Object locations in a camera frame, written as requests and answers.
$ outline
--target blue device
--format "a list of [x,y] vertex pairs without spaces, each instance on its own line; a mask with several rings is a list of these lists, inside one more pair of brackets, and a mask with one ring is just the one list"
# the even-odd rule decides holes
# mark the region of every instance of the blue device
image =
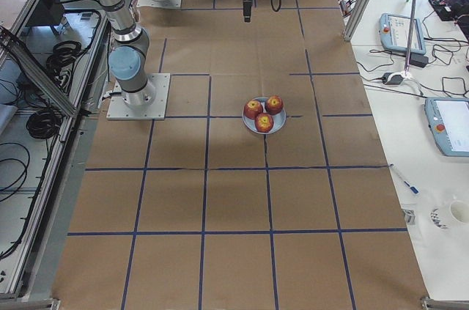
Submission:
[[[388,51],[405,53],[409,34],[410,18],[403,15],[383,13],[380,18],[380,39],[383,48]],[[414,19],[411,53],[426,53],[424,33],[419,19]]]
[[446,156],[469,157],[469,99],[428,97],[424,108],[440,151]]

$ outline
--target table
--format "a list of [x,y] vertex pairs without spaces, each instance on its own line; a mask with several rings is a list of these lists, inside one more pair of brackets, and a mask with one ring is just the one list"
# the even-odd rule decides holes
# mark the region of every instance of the table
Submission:
[[[370,0],[360,25],[352,38],[355,58],[368,69],[379,64],[389,63],[389,58],[381,54],[370,54],[372,48],[382,49],[378,34],[378,20],[382,13],[410,15],[411,3],[405,0]],[[432,8],[427,0],[417,0],[416,17],[423,20]],[[435,13],[425,24],[432,37],[454,37],[465,40],[464,35],[452,22],[442,22]],[[427,43],[426,55],[431,56],[432,43]],[[420,69],[411,66],[414,78],[426,86],[441,89],[441,78],[461,77],[469,82],[465,66],[467,47],[454,54],[449,66],[442,62],[429,64]],[[365,78],[377,78],[384,72],[396,72],[404,67],[404,58],[396,57],[395,64],[381,67],[368,73],[360,67]],[[365,84],[383,86],[381,83]],[[460,81],[450,81],[453,91],[462,90]],[[411,83],[393,89],[415,93]],[[430,211],[448,200],[457,197],[469,201],[469,158],[443,156],[435,145],[424,113],[424,99],[409,95],[399,95],[366,86],[366,93],[372,108],[374,120],[380,133],[387,161],[393,163],[415,187],[418,195],[393,174],[394,185],[403,208],[416,213],[416,224],[408,226],[414,251],[421,269],[426,288],[435,300],[468,300],[469,249],[468,228],[442,230],[429,218]],[[444,96],[441,92],[424,90],[426,96]]]

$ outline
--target plate of apples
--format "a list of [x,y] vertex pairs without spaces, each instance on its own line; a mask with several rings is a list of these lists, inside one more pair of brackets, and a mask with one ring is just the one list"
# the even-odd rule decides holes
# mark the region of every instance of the plate of apples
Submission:
[[284,101],[278,95],[255,97],[243,108],[243,122],[258,134],[272,134],[285,124]]

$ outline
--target apple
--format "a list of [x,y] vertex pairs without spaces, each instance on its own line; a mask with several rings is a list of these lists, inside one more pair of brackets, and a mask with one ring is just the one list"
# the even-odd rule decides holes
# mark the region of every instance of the apple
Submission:
[[268,133],[273,128],[273,118],[269,114],[261,113],[257,115],[254,124],[258,132]]
[[278,95],[272,95],[265,102],[265,110],[268,114],[279,114],[284,108],[284,101]]
[[250,100],[244,105],[243,114],[249,119],[256,119],[263,111],[262,104],[258,100]]

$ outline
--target pen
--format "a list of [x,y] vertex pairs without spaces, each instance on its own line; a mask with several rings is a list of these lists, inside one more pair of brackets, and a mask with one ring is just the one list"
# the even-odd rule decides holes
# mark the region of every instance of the pen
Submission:
[[414,193],[414,194],[418,194],[418,189],[416,187],[414,187],[413,185],[411,185],[401,174],[401,172],[399,172],[397,170],[396,167],[394,167],[394,164],[392,163],[391,165],[389,165],[389,168],[392,169],[394,171],[394,173],[396,174],[397,177],[400,178],[400,180],[402,182],[404,182],[404,184],[409,187],[409,189]]

